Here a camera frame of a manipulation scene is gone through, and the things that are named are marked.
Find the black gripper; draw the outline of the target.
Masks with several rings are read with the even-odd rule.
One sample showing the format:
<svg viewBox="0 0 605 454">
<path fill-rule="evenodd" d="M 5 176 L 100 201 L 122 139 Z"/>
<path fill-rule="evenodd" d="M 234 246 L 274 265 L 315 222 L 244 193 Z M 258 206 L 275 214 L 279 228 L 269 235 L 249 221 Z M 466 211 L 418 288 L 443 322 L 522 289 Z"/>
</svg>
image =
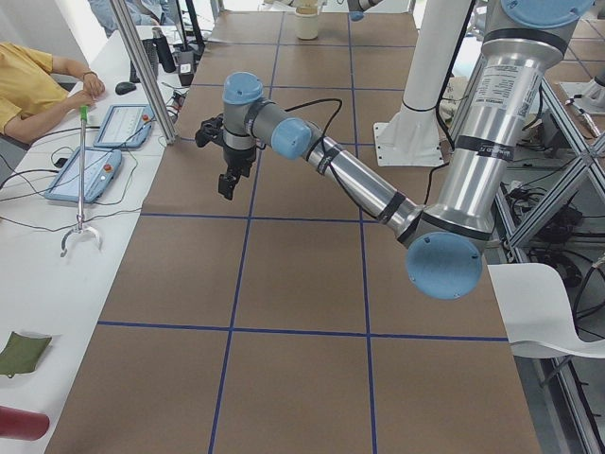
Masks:
<svg viewBox="0 0 605 454">
<path fill-rule="evenodd" d="M 223 148 L 223 159 L 227 164 L 227 172 L 219 175 L 218 193 L 231 201 L 237 186 L 237 178 L 249 178 L 251 174 L 251 168 L 255 162 L 255 146 L 246 149 L 226 146 Z"/>
</svg>

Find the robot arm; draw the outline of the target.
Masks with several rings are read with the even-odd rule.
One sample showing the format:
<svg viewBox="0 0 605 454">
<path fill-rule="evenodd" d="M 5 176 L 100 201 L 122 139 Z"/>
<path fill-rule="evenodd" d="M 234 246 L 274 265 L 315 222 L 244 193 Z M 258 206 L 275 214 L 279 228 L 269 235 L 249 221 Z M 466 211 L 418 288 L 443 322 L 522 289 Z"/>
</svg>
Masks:
<svg viewBox="0 0 605 454">
<path fill-rule="evenodd" d="M 263 145 L 302 159 L 336 183 L 368 217 L 388 226 L 406 247 L 412 284 L 437 299 L 470 293 L 492 235 L 491 207 L 527 123 L 545 73 L 559 63 L 587 1 L 492 1 L 481 46 L 483 65 L 452 145 L 438 194 L 413 201 L 361 163 L 326 129 L 297 117 L 264 94 L 249 72 L 229 75 L 218 142 L 227 171 L 220 194 L 230 199 Z"/>
<path fill-rule="evenodd" d="M 349 18 L 353 22 L 358 22 L 364 18 L 367 10 L 379 5 L 381 2 L 382 0 L 347 0 Z"/>
</svg>

